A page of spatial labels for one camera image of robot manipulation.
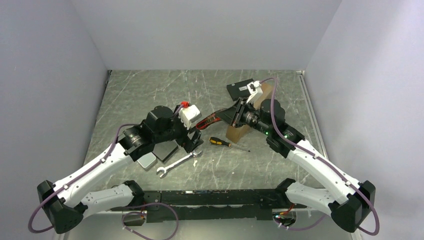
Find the red handled box cutter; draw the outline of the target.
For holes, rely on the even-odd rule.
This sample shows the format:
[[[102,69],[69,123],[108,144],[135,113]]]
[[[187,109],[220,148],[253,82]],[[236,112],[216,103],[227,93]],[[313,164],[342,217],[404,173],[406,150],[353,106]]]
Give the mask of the red handled box cutter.
[[[216,115],[216,113],[211,113],[210,115],[208,115],[207,117],[205,117],[204,119],[202,119],[201,121],[199,121],[195,127],[198,130],[204,130],[206,128],[208,128],[210,125],[220,122],[222,121],[222,119],[220,117],[218,117]]]

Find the brown cardboard express box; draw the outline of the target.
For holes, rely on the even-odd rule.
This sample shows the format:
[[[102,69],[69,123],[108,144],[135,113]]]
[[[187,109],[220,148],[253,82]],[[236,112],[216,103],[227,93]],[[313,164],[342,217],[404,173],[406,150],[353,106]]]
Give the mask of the brown cardboard express box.
[[[271,98],[272,92],[274,90],[274,86],[268,83],[262,83],[261,89],[262,89],[262,95],[253,103],[253,107],[256,110],[258,110],[261,107],[261,104],[264,100]],[[227,127],[225,137],[230,142],[237,144],[239,140],[243,136],[245,136],[250,130],[251,130],[251,127],[249,127],[248,125],[244,125],[238,128],[229,125]]]

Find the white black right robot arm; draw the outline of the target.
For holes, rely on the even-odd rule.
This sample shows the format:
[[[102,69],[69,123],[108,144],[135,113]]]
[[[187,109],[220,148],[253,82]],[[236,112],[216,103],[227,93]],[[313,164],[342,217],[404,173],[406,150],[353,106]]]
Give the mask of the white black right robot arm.
[[[249,126],[263,133],[274,152],[302,167],[323,186],[317,189],[286,179],[275,194],[280,207],[304,205],[331,217],[346,232],[361,230],[377,235],[380,220],[374,207],[376,187],[368,180],[361,182],[349,176],[331,163],[302,133],[286,123],[285,114],[278,100],[266,99],[255,108],[240,98],[214,115],[234,128]]]

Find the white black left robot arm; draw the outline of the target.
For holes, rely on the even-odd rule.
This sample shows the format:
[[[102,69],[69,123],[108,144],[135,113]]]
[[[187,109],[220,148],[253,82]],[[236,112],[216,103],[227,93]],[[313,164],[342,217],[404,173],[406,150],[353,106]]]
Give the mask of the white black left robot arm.
[[[183,103],[175,109],[159,105],[140,123],[121,125],[111,144],[89,163],[55,182],[41,182],[37,186],[37,209],[44,211],[57,234],[72,230],[82,220],[104,210],[139,209],[144,203],[144,192],[133,180],[107,190],[92,188],[152,153],[157,144],[175,142],[187,153],[193,152],[202,144],[201,132],[195,127],[200,117],[201,112],[194,104]]]

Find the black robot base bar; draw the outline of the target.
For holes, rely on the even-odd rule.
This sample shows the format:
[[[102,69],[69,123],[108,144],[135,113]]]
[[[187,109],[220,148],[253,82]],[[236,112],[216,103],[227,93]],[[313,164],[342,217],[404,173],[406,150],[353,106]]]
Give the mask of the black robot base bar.
[[[293,204],[276,189],[146,190],[141,209],[147,223],[179,220],[270,221]]]

